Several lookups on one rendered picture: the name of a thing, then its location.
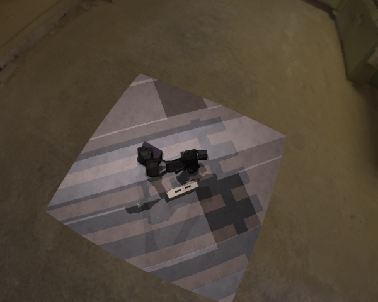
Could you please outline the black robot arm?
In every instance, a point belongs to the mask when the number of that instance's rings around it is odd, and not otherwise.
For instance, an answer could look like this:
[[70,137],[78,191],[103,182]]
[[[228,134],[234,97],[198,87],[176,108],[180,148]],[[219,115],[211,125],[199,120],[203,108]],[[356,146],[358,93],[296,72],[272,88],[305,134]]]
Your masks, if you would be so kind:
[[[198,160],[207,160],[207,150],[186,150],[180,152],[181,157],[172,161],[165,161],[160,158],[152,159],[153,148],[151,147],[139,147],[138,160],[146,167],[146,175],[149,177],[162,177],[167,173],[172,173],[176,169],[185,167],[189,174],[194,174],[200,168]],[[159,174],[158,161],[166,164],[166,170]]]

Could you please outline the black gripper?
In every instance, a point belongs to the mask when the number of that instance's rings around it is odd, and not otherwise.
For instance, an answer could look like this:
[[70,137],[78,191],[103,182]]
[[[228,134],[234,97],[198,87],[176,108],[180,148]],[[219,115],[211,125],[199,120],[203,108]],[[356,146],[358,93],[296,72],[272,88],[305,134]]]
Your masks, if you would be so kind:
[[175,172],[175,174],[177,174],[177,173],[181,172],[184,169],[186,169],[186,168],[185,167],[181,167],[179,169],[176,169],[174,172]]

